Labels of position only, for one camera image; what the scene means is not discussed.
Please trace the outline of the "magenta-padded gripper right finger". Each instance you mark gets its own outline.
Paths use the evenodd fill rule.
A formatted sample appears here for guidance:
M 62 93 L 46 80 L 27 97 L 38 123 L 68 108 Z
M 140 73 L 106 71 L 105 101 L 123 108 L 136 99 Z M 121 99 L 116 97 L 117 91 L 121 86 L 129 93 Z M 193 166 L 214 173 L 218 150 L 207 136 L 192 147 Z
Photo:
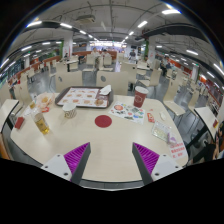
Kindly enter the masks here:
M 137 143 L 133 144 L 132 153 L 145 185 L 182 169 L 182 167 L 169 155 L 159 155 Z

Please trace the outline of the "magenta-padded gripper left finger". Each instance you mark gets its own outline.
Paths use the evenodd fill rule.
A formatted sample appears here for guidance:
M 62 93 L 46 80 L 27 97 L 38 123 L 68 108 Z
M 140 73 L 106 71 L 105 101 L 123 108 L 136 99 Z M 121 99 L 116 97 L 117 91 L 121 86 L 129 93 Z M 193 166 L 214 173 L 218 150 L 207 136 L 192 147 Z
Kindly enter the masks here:
M 87 142 L 65 155 L 56 154 L 42 166 L 42 169 L 79 185 L 90 153 L 90 143 Z

